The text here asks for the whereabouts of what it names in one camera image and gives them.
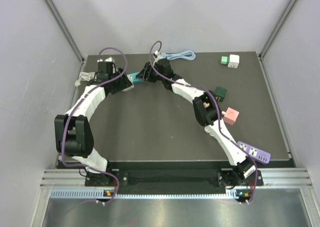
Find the teal power strip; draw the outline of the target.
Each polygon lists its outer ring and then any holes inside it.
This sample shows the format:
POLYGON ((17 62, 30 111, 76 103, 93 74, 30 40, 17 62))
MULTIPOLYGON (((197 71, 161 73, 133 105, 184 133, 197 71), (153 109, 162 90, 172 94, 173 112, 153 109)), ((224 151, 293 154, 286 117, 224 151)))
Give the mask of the teal power strip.
POLYGON ((144 80, 138 77, 139 72, 133 72, 127 74, 127 77, 130 79, 130 81, 135 85, 138 83, 142 83, 144 80))

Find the dark green cube adapter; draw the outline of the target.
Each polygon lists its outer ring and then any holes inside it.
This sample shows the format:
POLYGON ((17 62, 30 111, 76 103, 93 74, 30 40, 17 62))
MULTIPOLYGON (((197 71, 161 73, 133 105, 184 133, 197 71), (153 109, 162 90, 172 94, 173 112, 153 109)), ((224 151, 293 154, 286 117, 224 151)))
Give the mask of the dark green cube adapter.
POLYGON ((222 103, 226 97, 227 89, 221 86, 217 86, 213 94, 215 99, 218 102, 222 103))

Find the small green cube adapter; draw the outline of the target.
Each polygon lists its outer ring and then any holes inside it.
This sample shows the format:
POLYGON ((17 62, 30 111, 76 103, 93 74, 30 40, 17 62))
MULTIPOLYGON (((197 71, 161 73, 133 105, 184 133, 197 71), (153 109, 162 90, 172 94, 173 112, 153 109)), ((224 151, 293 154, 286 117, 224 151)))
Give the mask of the small green cube adapter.
POLYGON ((220 63, 223 65, 228 65, 229 64, 229 57, 228 56, 222 56, 220 63))

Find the white cube adapter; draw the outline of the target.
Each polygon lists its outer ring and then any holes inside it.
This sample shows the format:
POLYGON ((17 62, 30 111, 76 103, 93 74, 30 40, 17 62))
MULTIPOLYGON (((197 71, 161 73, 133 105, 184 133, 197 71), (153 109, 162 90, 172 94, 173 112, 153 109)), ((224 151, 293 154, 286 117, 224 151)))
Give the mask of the white cube adapter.
POLYGON ((230 54, 228 57, 228 68, 236 69, 239 66, 240 63, 240 56, 237 54, 230 54))
POLYGON ((126 92, 134 88, 133 80, 129 75, 125 75, 123 77, 123 81, 124 81, 124 89, 122 90, 123 92, 126 92))

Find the pink cube plug adapter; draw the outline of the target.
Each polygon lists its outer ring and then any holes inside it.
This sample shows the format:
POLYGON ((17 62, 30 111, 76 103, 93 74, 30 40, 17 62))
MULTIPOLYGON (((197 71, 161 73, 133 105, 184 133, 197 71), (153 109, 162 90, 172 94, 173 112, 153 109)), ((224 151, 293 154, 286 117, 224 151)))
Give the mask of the pink cube plug adapter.
POLYGON ((228 124, 228 125, 234 125, 235 122, 237 121, 237 118, 240 114, 239 111, 228 107, 226 111, 222 111, 222 117, 223 117, 223 121, 228 124))

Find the purple power strip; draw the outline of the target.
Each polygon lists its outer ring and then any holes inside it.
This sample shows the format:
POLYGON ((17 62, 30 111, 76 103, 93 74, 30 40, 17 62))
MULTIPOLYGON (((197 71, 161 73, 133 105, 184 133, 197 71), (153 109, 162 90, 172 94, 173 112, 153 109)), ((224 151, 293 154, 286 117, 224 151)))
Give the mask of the purple power strip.
POLYGON ((259 163, 268 164, 270 162, 270 159, 271 159, 270 153, 242 141, 238 141, 237 145, 241 147, 246 153, 248 153, 253 159, 258 161, 259 163))

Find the orange cube adapter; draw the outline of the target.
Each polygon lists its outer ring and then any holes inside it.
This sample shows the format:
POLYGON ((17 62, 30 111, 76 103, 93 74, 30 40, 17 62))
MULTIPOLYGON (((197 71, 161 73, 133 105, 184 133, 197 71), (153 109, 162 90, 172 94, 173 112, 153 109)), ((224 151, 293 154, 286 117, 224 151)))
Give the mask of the orange cube adapter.
POLYGON ((203 105, 204 105, 205 108, 208 108, 208 107, 211 106, 210 103, 208 103, 208 102, 204 102, 203 105))

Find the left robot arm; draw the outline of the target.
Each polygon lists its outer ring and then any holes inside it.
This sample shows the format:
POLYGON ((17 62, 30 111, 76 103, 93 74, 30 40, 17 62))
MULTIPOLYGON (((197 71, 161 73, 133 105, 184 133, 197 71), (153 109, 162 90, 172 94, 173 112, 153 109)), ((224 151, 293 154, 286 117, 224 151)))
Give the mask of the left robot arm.
POLYGON ((96 176, 102 185, 117 177, 108 170, 109 162, 95 149, 90 119, 109 94, 125 92, 134 87, 123 68, 118 68, 112 57, 97 61, 97 72, 85 87, 75 105, 54 119, 56 150, 67 168, 84 168, 96 176))

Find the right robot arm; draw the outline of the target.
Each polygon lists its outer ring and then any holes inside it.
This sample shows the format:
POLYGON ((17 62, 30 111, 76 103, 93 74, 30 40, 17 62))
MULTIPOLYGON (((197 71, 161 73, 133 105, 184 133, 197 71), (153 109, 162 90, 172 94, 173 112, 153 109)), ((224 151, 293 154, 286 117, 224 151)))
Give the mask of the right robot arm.
POLYGON ((217 140, 224 150, 232 166, 234 181, 239 185, 245 185, 254 175, 253 184, 257 184, 257 164, 237 145, 230 134, 223 120, 220 106, 211 91, 186 82, 173 71, 167 58, 147 62, 136 77, 151 83, 160 81, 165 89, 190 102, 197 122, 204 127, 206 133, 217 140))

